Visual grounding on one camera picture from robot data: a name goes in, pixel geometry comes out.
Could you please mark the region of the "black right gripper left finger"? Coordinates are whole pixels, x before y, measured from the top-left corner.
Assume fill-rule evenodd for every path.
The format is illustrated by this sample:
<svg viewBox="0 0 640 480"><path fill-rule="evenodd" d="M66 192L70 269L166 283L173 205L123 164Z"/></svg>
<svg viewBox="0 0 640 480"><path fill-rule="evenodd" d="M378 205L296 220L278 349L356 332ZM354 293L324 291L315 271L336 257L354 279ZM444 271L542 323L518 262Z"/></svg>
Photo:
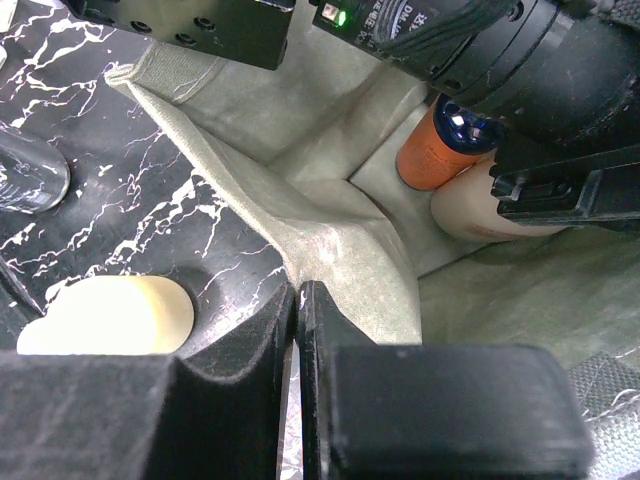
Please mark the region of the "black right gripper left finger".
<svg viewBox="0 0 640 480"><path fill-rule="evenodd" d="M1 357L5 479L274 479L294 289L188 357Z"/></svg>

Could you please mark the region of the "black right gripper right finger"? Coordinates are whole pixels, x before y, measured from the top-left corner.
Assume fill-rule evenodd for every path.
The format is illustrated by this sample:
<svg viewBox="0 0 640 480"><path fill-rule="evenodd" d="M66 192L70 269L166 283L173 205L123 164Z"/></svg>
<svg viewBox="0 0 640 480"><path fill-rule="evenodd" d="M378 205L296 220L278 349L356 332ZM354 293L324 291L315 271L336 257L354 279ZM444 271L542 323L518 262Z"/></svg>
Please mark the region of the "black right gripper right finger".
<svg viewBox="0 0 640 480"><path fill-rule="evenodd" d="M305 283L297 343L308 479L583 479L566 371L527 345L379 345Z"/></svg>

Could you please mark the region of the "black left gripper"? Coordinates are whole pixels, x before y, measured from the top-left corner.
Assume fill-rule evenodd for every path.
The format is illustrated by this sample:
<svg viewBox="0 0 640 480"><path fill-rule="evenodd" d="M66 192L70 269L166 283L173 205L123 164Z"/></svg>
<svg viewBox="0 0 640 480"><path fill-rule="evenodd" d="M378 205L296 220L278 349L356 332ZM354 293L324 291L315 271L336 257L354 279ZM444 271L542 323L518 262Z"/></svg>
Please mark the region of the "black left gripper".
<svg viewBox="0 0 640 480"><path fill-rule="evenodd" d="M639 231L638 145L574 158L505 146L490 176L497 214L516 224Z"/></svg>

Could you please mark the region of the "yellow round pump bottle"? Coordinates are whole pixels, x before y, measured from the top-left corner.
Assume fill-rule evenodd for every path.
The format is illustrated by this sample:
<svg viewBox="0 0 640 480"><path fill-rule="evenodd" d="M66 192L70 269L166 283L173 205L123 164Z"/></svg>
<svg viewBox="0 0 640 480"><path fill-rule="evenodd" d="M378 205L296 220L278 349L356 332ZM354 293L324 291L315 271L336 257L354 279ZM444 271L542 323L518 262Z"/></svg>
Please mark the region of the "yellow round pump bottle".
<svg viewBox="0 0 640 480"><path fill-rule="evenodd" d="M20 355L170 354L188 339L195 309L161 276L94 276L62 288L20 333Z"/></svg>

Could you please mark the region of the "brown pump bottle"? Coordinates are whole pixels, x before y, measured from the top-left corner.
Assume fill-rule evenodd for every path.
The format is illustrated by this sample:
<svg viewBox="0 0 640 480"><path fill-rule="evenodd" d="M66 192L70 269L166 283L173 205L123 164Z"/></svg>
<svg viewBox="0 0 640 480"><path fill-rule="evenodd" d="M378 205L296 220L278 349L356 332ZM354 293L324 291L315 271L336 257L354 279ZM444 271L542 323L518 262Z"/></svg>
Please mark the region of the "brown pump bottle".
<svg viewBox="0 0 640 480"><path fill-rule="evenodd" d="M499 216L499 201L491 195L494 179L489 170L493 165L494 154L487 155L431 196L431 215L444 232L461 240L498 243L564 230L563 226L523 226Z"/></svg>

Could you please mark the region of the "orange blue pump bottle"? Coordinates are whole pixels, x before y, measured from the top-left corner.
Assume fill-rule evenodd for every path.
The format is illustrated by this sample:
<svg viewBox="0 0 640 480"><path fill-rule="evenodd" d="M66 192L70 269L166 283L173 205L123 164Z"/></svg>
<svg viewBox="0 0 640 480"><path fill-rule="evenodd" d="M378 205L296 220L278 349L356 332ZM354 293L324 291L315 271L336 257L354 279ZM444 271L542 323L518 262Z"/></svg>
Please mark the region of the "orange blue pump bottle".
<svg viewBox="0 0 640 480"><path fill-rule="evenodd" d="M396 156L400 179L419 191L435 190L495 150L505 127L441 94Z"/></svg>

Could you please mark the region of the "small silver cap bottle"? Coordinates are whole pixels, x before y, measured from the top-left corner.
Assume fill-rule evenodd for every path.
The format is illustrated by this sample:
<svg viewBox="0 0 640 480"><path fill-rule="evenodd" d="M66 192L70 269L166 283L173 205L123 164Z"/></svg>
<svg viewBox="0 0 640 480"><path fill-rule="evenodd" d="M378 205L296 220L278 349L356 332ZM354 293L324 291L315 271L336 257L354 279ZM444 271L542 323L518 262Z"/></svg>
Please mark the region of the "small silver cap bottle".
<svg viewBox="0 0 640 480"><path fill-rule="evenodd" d="M57 206L71 173L66 159L35 136L1 126L1 209L35 214Z"/></svg>

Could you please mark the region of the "green canvas bag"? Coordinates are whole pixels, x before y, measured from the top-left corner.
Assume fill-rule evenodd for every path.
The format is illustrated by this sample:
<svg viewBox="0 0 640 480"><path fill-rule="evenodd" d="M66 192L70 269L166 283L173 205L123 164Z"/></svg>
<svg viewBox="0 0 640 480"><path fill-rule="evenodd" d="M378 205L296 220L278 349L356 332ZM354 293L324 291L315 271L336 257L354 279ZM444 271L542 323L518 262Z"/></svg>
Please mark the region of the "green canvas bag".
<svg viewBox="0 0 640 480"><path fill-rule="evenodd" d="M531 343L570 369L597 456L594 479L639 475L639 239L594 227L498 243L457 239L393 160L426 87L365 64L310 130L271 152L255 124L227 138L214 98L237 62L188 65L153 42L111 69L214 190L281 255L294 285L324 282L379 343Z"/></svg>

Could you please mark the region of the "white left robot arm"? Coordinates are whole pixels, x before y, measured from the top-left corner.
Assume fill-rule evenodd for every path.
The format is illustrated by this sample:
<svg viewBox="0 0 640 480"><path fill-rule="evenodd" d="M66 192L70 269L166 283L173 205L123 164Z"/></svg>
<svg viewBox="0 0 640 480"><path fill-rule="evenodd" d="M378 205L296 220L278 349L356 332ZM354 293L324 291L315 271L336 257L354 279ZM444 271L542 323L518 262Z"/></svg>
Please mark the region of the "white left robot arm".
<svg viewBox="0 0 640 480"><path fill-rule="evenodd" d="M214 98L227 137L281 151L378 60L504 125L498 211L522 224L639 228L635 1L71 1L78 19L237 62Z"/></svg>

